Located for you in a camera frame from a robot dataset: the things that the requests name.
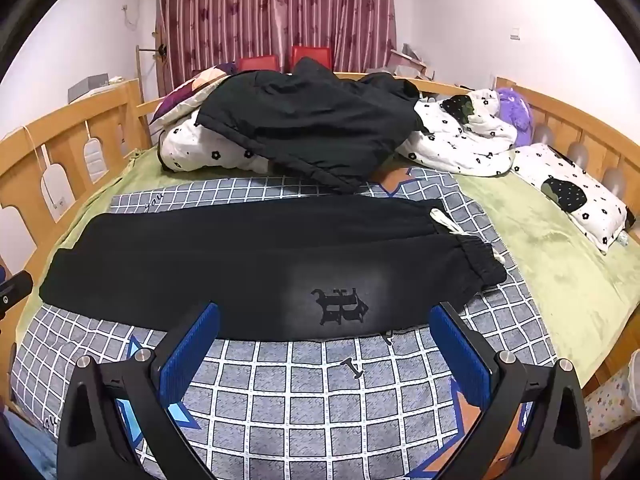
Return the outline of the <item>white floral quilt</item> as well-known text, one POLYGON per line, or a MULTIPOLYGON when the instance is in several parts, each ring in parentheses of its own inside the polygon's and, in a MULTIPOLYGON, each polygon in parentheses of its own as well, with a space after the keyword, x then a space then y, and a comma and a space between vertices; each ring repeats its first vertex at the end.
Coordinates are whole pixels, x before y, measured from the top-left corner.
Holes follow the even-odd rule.
MULTIPOLYGON (((421 98, 414 110, 424 130, 411 133, 397 149, 405 158, 437 170, 474 177, 501 176, 512 167, 510 149, 518 130, 500 117, 496 90, 480 89, 437 102, 421 98)), ((198 126, 195 114, 160 134, 158 158, 168 170, 238 168, 264 174, 268 159, 213 130, 198 126)))

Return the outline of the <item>purple plush toy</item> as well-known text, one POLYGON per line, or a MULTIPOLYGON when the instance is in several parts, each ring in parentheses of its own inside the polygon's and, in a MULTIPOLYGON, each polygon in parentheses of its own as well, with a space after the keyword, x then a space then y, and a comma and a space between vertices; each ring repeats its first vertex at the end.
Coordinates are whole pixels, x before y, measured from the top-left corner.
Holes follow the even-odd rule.
POLYGON ((526 99, 512 88, 498 88, 499 118, 516 129, 514 146, 529 145, 533 140, 534 115, 526 99))

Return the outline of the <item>white floral pillow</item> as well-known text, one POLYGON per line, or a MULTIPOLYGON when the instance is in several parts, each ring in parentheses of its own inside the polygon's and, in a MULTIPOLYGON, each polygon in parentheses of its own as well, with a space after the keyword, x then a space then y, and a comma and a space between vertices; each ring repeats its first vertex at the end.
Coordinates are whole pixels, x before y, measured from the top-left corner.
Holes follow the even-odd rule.
POLYGON ((625 204, 547 144, 516 148, 512 171, 565 212, 602 254, 608 252, 625 229, 625 204))

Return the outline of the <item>green bed sheet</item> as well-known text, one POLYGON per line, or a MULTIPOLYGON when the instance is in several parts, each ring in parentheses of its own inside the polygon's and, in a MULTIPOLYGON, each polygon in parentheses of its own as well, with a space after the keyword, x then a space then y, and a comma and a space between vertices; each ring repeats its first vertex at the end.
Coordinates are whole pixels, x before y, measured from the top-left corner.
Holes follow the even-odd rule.
MULTIPOLYGON (((195 188, 206 180, 219 181, 232 198, 247 196, 251 185, 265 188, 274 181, 215 170, 175 178, 160 171, 151 152, 134 154, 117 177, 102 178, 55 223, 29 259, 29 271, 42 278, 53 253, 73 246, 86 223, 106 211, 114 196, 177 185, 195 188)), ((459 188, 489 218, 533 295, 556 353, 574 363, 580 382, 614 373, 638 349, 638 242, 614 243, 601 254, 564 212, 514 174, 439 181, 445 188, 459 188)))

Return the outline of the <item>red chair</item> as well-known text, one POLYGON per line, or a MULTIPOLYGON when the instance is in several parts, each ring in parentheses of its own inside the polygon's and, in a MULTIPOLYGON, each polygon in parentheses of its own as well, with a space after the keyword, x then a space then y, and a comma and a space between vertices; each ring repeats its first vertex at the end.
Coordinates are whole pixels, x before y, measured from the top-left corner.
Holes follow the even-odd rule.
POLYGON ((311 58, 322 66, 333 70, 332 53, 329 47, 292 47, 292 66, 295 66, 303 58, 311 58))
POLYGON ((248 70, 272 70, 278 72, 280 70, 277 55, 253 56, 252 58, 240 58, 238 69, 240 72, 248 70))

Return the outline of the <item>colourful dotted fabric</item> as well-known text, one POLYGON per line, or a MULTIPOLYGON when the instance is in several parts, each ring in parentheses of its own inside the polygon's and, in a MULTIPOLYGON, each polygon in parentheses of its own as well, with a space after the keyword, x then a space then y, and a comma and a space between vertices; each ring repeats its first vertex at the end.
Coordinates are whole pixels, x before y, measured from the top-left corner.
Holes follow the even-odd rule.
POLYGON ((626 365, 585 398, 590 438, 632 422, 640 414, 639 350, 626 365))

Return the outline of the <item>black pants with white stripe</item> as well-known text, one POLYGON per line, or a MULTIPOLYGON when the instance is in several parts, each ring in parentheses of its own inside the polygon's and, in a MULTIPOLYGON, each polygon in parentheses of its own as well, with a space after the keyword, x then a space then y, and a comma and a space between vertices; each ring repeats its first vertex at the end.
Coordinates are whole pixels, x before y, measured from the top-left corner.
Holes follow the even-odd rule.
POLYGON ((224 339, 355 338, 422 326, 506 279, 440 200, 325 195, 100 214, 56 251, 39 295, 101 321, 171 330, 216 304, 224 339))

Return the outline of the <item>red chair right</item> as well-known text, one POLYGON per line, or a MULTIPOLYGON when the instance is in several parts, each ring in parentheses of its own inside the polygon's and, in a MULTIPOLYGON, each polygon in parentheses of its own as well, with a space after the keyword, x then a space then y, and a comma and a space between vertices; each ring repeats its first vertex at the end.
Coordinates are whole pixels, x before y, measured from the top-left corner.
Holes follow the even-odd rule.
POLYGON ((311 58, 322 66, 333 70, 332 53, 329 47, 292 47, 292 66, 295 66, 303 58, 311 58))

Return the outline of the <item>grey checked blanket with stars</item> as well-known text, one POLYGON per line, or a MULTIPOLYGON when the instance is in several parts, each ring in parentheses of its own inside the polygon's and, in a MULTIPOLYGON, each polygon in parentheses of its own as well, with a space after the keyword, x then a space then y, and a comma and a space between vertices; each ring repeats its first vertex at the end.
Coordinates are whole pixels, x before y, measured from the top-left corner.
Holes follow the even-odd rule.
MULTIPOLYGON (((521 362, 556 360, 544 321, 488 215, 450 174, 412 168, 397 191, 368 184, 364 195, 440 198, 465 232, 506 260, 506 282, 474 297, 460 314, 495 350, 521 362)), ((317 195, 285 178, 225 178, 114 192, 108 212, 140 214, 317 195)), ((75 360, 130 358, 162 332, 90 320, 40 302, 11 366, 14 402, 58 436, 75 360)), ((431 466, 470 426, 454 376, 427 328, 329 342, 216 339, 181 402, 171 405, 194 451, 219 479, 387 479, 431 466)))

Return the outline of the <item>maroon striped curtain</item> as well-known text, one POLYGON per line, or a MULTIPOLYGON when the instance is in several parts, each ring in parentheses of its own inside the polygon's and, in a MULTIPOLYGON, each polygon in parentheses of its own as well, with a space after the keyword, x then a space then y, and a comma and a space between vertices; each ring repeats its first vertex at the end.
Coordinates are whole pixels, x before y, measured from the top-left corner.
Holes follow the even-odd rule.
POLYGON ((394 0, 156 0, 156 30, 163 94, 241 58, 273 55, 287 72, 294 47, 327 48, 334 70, 363 73, 397 46, 394 0))

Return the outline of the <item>red chair left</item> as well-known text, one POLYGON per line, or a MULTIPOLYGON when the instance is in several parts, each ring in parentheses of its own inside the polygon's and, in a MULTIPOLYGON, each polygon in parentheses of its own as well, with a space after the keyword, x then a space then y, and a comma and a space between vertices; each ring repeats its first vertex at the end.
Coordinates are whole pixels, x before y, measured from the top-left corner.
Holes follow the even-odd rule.
POLYGON ((280 70, 277 55, 253 56, 252 58, 240 58, 238 69, 240 72, 248 70, 272 70, 278 72, 280 70))

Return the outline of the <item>wooden bed frame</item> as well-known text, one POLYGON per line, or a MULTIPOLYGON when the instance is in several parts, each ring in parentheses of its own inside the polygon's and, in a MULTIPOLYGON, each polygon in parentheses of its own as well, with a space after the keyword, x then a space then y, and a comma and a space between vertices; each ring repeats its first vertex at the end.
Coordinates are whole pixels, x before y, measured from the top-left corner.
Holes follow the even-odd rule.
MULTIPOLYGON (((582 144, 588 152, 588 172, 600 178, 610 170, 619 171, 625 183, 624 201, 631 210, 638 209, 639 148, 634 141, 551 96, 529 88, 521 88, 521 95, 536 122, 554 133, 558 151, 582 144)), ((132 155, 150 145, 145 118, 155 107, 154 102, 142 100, 137 81, 130 80, 66 105, 2 140, 1 206, 20 216, 22 230, 32 238, 34 244, 24 260, 27 271, 39 243, 66 211, 86 198, 102 178, 117 177, 132 155)), ((614 373, 594 375, 582 385, 592 390, 614 373)))

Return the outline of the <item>purple cream folded blanket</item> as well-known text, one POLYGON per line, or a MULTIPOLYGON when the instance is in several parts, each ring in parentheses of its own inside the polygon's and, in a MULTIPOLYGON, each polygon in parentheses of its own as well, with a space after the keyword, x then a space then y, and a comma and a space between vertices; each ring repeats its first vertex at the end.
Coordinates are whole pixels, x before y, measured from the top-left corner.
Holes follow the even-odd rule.
POLYGON ((219 64, 180 84, 158 104, 151 119, 152 124, 168 126, 190 116, 222 82, 237 72, 234 63, 219 64))

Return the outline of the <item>black jacket pile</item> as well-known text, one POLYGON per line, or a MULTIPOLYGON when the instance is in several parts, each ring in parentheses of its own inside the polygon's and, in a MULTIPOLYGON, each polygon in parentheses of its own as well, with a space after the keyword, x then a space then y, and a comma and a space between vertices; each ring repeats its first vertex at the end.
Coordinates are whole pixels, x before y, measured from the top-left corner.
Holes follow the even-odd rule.
POLYGON ((292 74, 248 70, 225 79, 196 122, 291 176, 353 193, 411 133, 420 91, 405 79, 373 73, 337 77, 312 58, 292 74))

